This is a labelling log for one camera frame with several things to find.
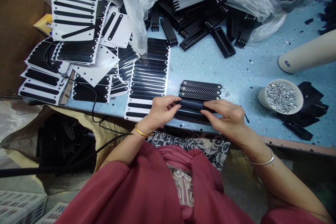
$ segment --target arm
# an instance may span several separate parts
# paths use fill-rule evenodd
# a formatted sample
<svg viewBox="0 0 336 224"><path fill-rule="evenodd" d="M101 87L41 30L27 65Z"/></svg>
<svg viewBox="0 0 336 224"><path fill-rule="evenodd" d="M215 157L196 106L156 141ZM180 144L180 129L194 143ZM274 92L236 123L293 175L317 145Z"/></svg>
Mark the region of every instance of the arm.
<svg viewBox="0 0 336 224"><path fill-rule="evenodd" d="M259 135L246 126L244 110L241 106L225 100L204 102L204 106L215 110L222 118L217 118L207 110L201 110L212 126L240 146L250 161L265 163L272 153ZM315 194L292 173L276 156L268 165L254 165L266 190L271 193L269 206L294 206L305 210L325 223L332 219Z"/></svg>
<svg viewBox="0 0 336 224"><path fill-rule="evenodd" d="M138 130L149 135L161 125L169 122L181 105L176 105L175 102L180 101L177 96L155 97L153 99L152 108L147 116L138 123ZM100 169L111 161L122 161L126 165L130 165L138 153L145 137L141 136L135 129L132 130L132 135L128 135L114 150L107 156Z"/></svg>

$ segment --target cardboard box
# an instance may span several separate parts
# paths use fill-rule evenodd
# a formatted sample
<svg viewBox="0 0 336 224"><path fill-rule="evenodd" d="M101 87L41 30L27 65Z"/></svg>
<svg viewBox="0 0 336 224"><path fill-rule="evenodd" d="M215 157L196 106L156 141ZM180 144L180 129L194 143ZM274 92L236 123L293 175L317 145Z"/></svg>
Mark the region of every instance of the cardboard box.
<svg viewBox="0 0 336 224"><path fill-rule="evenodd" d="M53 17L51 14L45 14L43 18L41 18L39 21L37 21L34 24L34 27L38 29L40 32L42 32L47 37L51 37L52 35L52 24L53 23Z"/></svg>

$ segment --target white cup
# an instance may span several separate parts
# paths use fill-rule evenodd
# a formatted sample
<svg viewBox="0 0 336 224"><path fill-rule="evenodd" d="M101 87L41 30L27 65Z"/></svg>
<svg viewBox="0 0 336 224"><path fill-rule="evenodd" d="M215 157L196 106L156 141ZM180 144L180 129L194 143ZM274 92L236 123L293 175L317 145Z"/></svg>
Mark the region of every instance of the white cup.
<svg viewBox="0 0 336 224"><path fill-rule="evenodd" d="M282 82L286 86L288 86L290 88L294 88L294 92L295 92L295 95L296 95L296 101L298 103L298 106L296 108L292 109L289 112L280 112L280 111L277 111L276 109L274 109L266 99L266 87L268 87L268 85L270 85L272 82ZM280 114L295 114L302 109L303 95L301 93L301 90L293 82L290 82L290 81L285 80L285 79L276 79L276 80L272 80L270 83L268 83L266 87L263 87L262 89L260 89L260 91L258 93L258 100L259 100L260 104L263 105L265 108L274 110L274 111L276 111Z"/></svg>

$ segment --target woman's right hand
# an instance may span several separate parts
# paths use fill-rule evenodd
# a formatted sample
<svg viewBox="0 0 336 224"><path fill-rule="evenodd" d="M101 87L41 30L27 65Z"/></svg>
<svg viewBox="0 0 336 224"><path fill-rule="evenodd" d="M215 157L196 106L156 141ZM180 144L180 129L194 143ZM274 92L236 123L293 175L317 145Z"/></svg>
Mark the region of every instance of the woman's right hand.
<svg viewBox="0 0 336 224"><path fill-rule="evenodd" d="M245 124L245 112L241 106L222 99L206 101L203 105L223 116L217 118L210 111L201 110L212 126L229 139L239 142L242 134L249 129Z"/></svg>

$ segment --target bracelet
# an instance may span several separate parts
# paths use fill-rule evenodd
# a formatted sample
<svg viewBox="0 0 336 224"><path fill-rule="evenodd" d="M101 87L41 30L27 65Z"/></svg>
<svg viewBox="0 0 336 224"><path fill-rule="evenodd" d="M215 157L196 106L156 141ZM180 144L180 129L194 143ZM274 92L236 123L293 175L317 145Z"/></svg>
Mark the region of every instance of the bracelet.
<svg viewBox="0 0 336 224"><path fill-rule="evenodd" d="M265 162L265 163L254 163L254 162L252 162L252 161L250 161L250 163L251 164L255 164L255 165L268 165L268 164L270 164L270 163L272 163L273 161L274 161L274 153L273 153L273 151L272 151L272 149L270 148L270 147L268 147L269 148L269 150L271 151L271 153L272 153L272 157L271 157L271 159L269 160L269 161L267 161L267 162Z"/></svg>
<svg viewBox="0 0 336 224"><path fill-rule="evenodd" d="M146 135L144 133L142 133L139 129L138 129L138 124L135 125L135 130L143 137L151 137L153 135L153 133L150 133L149 135Z"/></svg>

